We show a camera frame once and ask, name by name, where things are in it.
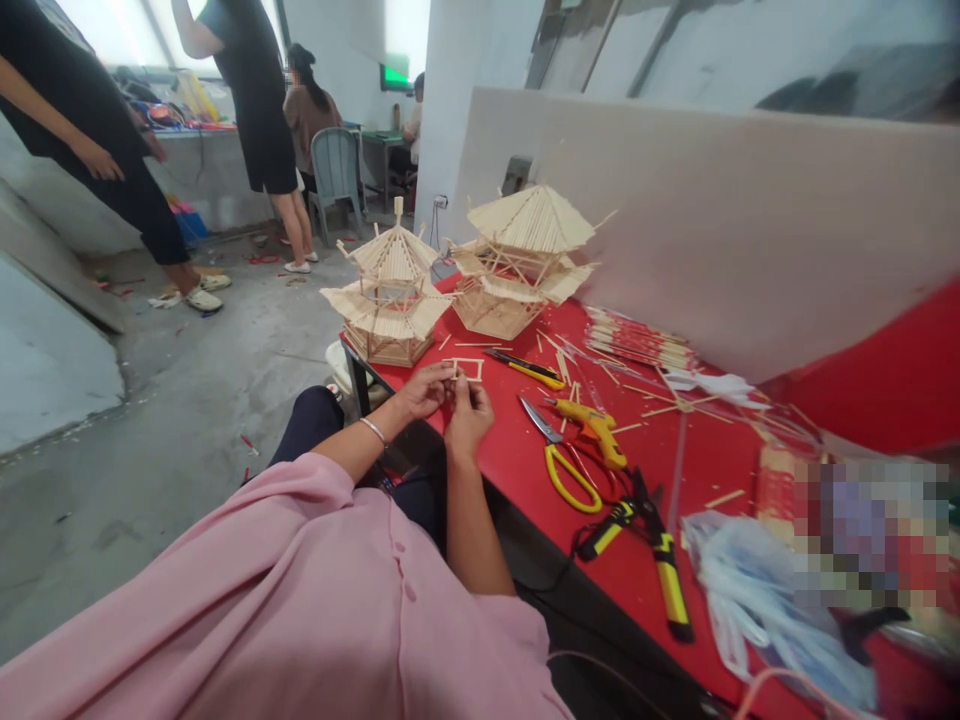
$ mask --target red tabletop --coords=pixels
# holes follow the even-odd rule
[[[442,291],[449,291],[455,280],[456,278],[448,278],[439,283],[438,287]],[[583,308],[575,301],[568,301],[560,307],[545,311],[516,339],[501,344],[511,348],[512,355],[556,367],[554,347],[542,341],[541,352],[537,345],[536,329],[554,337],[564,337],[583,348],[586,325],[587,316]],[[441,352],[440,345],[448,335],[452,337]],[[485,357],[484,348],[458,347],[457,343],[495,340],[466,330],[452,310],[440,319],[434,336],[437,342],[423,356],[418,366],[445,358]],[[661,382],[653,368],[635,364],[631,367],[649,381]],[[379,364],[375,369],[395,390],[402,387],[413,373],[409,368]],[[640,422],[642,413],[665,407],[665,404],[658,400],[650,400],[618,387],[602,367],[593,363],[581,361],[579,370],[570,367],[570,373],[573,380],[580,380],[584,386],[581,402],[585,405],[602,405],[613,415],[618,426]],[[619,379],[621,383],[649,388],[658,395],[670,394],[662,382],[657,389],[624,376],[619,376]],[[591,384],[595,399],[587,389]],[[549,391],[532,378],[492,358],[488,358],[484,363],[483,385],[491,395],[497,417],[480,451],[479,463],[483,475],[563,553],[568,553],[574,533],[584,524],[596,522],[603,514],[580,513],[564,502],[554,490],[544,461],[543,436],[527,417],[518,397],[542,406],[544,416],[559,429],[561,420],[552,408],[543,403],[546,397],[543,391],[549,393],[550,397],[566,398],[569,390],[558,393]],[[728,414],[732,412],[730,406],[718,405],[716,401],[704,403],[701,407]],[[616,435],[630,464],[639,465],[642,469],[650,492],[657,486],[663,486],[664,495],[659,507],[664,522],[667,522],[672,496],[681,417],[677,411],[662,413],[645,420],[647,424],[643,427]],[[442,433],[448,419],[448,414],[440,412],[429,422]],[[704,503],[739,489],[746,490],[746,494],[717,509],[729,515],[752,515],[754,479],[762,446],[758,435],[746,423],[728,424],[702,413],[690,414],[687,423],[678,517],[700,512],[704,509]],[[566,438],[570,440],[575,434],[576,425],[571,422],[567,426]],[[601,491],[612,496],[603,476],[594,470],[589,460],[587,463],[588,470]],[[584,493],[579,495],[586,500]],[[652,552],[638,534],[621,533],[598,559],[592,563],[578,561],[578,564],[587,577],[704,688],[730,702],[739,703],[746,689],[720,661],[710,629],[706,599],[696,582],[687,553],[679,547],[679,527],[676,528],[675,535],[678,542],[680,581],[697,637],[696,642],[691,645],[678,643],[667,629]],[[897,717],[904,714],[903,701],[906,700],[905,693],[908,689],[908,705],[914,708],[926,706],[929,696],[948,701],[950,693],[945,683],[908,659],[885,639],[873,638],[868,647],[877,660],[878,684],[882,691],[881,710],[886,716]],[[928,697],[918,699],[920,693],[928,693]],[[775,681],[767,683],[754,705],[753,712],[765,717],[804,717],[812,714],[804,701]]]

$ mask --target pink shirt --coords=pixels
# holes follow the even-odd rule
[[[336,463],[280,463],[0,669],[18,718],[572,718],[543,618]]]

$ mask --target scissors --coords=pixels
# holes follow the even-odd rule
[[[247,262],[251,265],[272,265],[273,263],[280,262],[279,255],[251,255],[247,258]]]
[[[563,436],[553,429],[553,426],[544,419],[543,415],[537,412],[537,409],[533,407],[533,405],[523,398],[520,398],[520,402],[523,404],[524,410],[527,411],[527,415],[533,420],[533,424],[537,426],[537,429],[542,432],[543,436],[547,439],[547,447],[544,448],[544,455],[547,458],[547,470],[550,473],[550,480],[553,482],[553,486],[557,489],[557,492],[560,493],[560,497],[566,500],[575,510],[579,510],[582,513],[594,515],[600,512],[603,509],[603,501],[600,499],[600,494],[593,485],[584,477],[586,470],[583,468],[583,464],[580,463],[580,470],[577,470],[577,468],[571,465],[570,461],[560,453],[560,449],[557,446],[566,445],[567,448],[570,449],[570,454],[576,459],[577,455],[573,452],[573,448],[563,441]],[[559,461],[570,476],[577,481],[577,484],[584,489],[587,495],[590,496],[589,505],[577,500],[560,481],[560,476],[557,474],[557,461]]]

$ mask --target brown shirt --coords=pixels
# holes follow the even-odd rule
[[[293,131],[293,144],[297,150],[297,169],[308,175],[313,175],[313,157],[310,154],[310,143],[313,136],[321,130],[331,127],[343,127],[343,119],[337,104],[324,91],[330,111],[324,112],[316,106],[310,91],[304,85],[294,85],[287,93],[283,102],[283,114],[287,117],[287,125]]]

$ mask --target hand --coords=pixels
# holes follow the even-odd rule
[[[151,155],[153,155],[159,162],[167,161],[167,151],[164,149],[163,145],[160,144],[160,141],[157,140],[157,136],[154,133],[143,133],[143,139],[147,141],[147,146],[150,148]]]
[[[79,138],[70,143],[70,149],[74,155],[83,161],[90,174],[98,180],[122,181],[125,179],[113,156],[86,135],[80,135]]]
[[[444,435],[447,452],[460,458],[476,459],[480,441],[492,425],[493,407],[487,391],[479,383],[467,382],[466,375],[457,377],[453,418]]]
[[[428,365],[417,371],[410,382],[394,396],[410,420],[423,420],[433,415],[447,399],[445,380],[453,377],[453,363]]]

